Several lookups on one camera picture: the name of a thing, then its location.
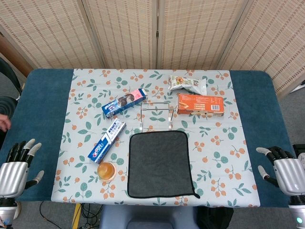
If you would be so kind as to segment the bystander bare hand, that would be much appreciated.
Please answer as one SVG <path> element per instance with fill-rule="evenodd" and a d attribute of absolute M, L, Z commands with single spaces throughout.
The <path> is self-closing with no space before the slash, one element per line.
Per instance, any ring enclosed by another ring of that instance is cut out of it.
<path fill-rule="evenodd" d="M 7 115 L 0 114 L 0 129 L 7 132 L 11 128 L 11 121 Z"/>

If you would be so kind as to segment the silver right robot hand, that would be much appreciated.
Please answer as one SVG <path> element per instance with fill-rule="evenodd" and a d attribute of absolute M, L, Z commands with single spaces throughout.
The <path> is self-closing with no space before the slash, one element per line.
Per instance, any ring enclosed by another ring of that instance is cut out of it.
<path fill-rule="evenodd" d="M 305 169 L 299 159 L 277 146 L 258 147 L 256 151 L 269 159 L 276 176 L 276 178 L 270 177 L 263 166 L 259 165 L 258 171 L 264 180 L 280 188 L 288 196 L 305 194 Z"/>

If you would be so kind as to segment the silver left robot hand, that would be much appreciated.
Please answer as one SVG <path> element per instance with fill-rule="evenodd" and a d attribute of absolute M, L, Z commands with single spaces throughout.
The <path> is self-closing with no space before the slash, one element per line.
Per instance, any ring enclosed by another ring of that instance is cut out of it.
<path fill-rule="evenodd" d="M 38 184 L 44 171 L 38 172 L 32 180 L 27 180 L 29 168 L 37 153 L 41 148 L 41 143 L 35 143 L 35 139 L 16 143 L 9 150 L 5 162 L 0 167 L 0 197 L 17 198 L 24 190 Z"/>

